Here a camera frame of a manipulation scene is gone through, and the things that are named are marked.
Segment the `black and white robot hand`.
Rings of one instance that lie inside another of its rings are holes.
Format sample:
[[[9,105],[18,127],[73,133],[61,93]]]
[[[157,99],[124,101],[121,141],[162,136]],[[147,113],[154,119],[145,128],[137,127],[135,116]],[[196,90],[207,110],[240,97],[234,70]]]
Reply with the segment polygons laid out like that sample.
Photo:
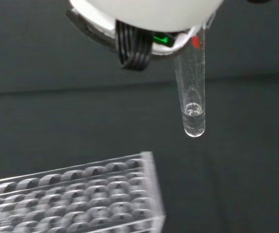
[[[126,70],[200,49],[222,0],[71,0],[66,17],[88,38],[116,52]]]

